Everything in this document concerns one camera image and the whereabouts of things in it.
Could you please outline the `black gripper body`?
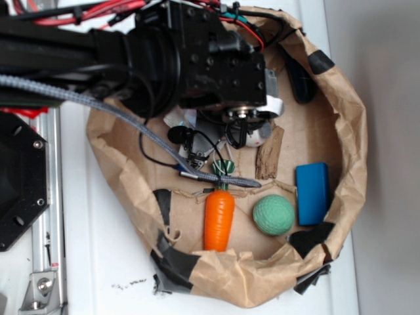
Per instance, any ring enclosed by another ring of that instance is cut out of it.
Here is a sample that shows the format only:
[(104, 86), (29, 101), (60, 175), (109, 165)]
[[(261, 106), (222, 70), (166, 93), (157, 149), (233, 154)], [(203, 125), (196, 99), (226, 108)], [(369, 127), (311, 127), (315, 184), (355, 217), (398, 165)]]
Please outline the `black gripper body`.
[(167, 26), (177, 46), (179, 96), (174, 105), (222, 125), (227, 141), (243, 148), (247, 137), (283, 114), (277, 80), (266, 68), (264, 41), (254, 47), (229, 25), (257, 37), (248, 23), (205, 3), (169, 1)]

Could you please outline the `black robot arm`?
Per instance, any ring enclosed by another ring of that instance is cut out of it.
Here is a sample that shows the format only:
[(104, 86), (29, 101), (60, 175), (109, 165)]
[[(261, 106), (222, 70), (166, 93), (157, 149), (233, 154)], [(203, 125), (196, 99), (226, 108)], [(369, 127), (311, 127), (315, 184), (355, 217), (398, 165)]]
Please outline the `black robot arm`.
[(210, 112), (241, 148), (284, 112), (261, 31), (220, 1), (103, 1), (26, 12), (1, 3), (1, 111), (36, 116), (62, 97), (30, 81), (114, 98), (138, 117)]

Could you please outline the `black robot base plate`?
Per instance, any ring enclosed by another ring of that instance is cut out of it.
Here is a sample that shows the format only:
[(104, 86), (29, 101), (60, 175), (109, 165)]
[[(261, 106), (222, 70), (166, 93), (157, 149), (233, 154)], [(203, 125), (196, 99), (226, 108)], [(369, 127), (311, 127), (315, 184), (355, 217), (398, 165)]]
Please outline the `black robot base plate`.
[(1, 113), (1, 251), (48, 207), (47, 141), (17, 115)]

